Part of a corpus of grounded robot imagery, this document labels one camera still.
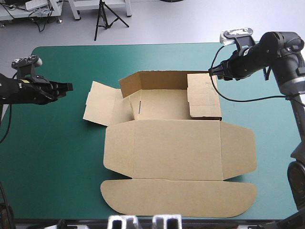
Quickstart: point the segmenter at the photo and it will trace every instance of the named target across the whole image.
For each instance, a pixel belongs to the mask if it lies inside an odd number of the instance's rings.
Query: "green table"
[[[119,87],[118,79],[139,70],[207,70],[217,43],[38,47],[37,72],[72,82],[74,91],[55,103],[13,106],[11,130],[0,145],[0,180],[17,218],[101,219],[116,214],[103,200],[100,184],[123,175],[103,166],[105,127],[82,119],[93,80]],[[234,47],[226,47],[219,60]],[[279,94],[275,80],[259,72],[246,80],[219,81],[236,99]],[[257,170],[233,181],[258,187],[256,202],[235,219],[282,219],[296,212],[286,179],[290,153],[300,139],[284,99],[232,103],[221,99],[223,120],[251,128]],[[1,126],[3,136],[8,115]]]

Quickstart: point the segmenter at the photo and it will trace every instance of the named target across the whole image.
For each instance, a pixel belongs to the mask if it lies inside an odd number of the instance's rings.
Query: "cardboard flap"
[[[109,126],[104,165],[133,178],[222,180],[219,121],[141,120]]]
[[[83,119],[109,126],[133,119],[130,102],[120,89],[93,81],[86,101]]]
[[[191,119],[186,90],[139,90],[129,99],[135,120]]]
[[[219,96],[208,73],[187,75],[187,98],[191,117],[217,117],[221,119]]]
[[[220,122],[224,179],[256,169],[255,138],[252,130]]]
[[[233,217],[256,197],[253,184],[225,181],[106,180],[101,192],[112,209],[138,216]]]
[[[120,79],[123,97],[140,89],[187,89],[187,74],[203,71],[140,71]]]
[[[106,129],[104,166],[131,177],[133,174],[135,122],[109,126]]]
[[[213,120],[140,120],[106,129],[104,165],[132,178],[224,180],[256,168],[249,129]]]

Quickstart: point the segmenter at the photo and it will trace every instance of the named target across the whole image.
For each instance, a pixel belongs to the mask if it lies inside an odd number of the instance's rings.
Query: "cart wheel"
[[[56,23],[57,23],[57,24],[63,24],[63,19],[58,18],[57,21],[56,21]]]

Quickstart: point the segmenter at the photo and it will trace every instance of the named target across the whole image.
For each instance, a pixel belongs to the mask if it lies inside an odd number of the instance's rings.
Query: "metal bracket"
[[[142,229],[136,216],[109,216],[107,229]]]
[[[182,229],[181,215],[155,215],[152,229]]]

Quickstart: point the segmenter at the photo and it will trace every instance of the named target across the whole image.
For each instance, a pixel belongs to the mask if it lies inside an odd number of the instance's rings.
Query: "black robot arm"
[[[16,59],[16,79],[0,74],[0,104],[47,104],[54,102],[72,91],[71,83],[49,81],[37,75],[35,67],[42,65],[37,55]]]
[[[249,28],[223,32],[222,43],[235,43],[237,50],[229,59],[210,68],[209,73],[210,76],[217,75],[218,79],[241,80],[263,69],[268,80],[270,71],[273,71],[280,92],[291,102],[301,137],[301,143],[291,154],[296,161],[287,171],[298,212],[278,223],[257,228],[305,228],[305,63],[301,55],[304,41],[295,32],[267,32],[255,44],[251,34]]]

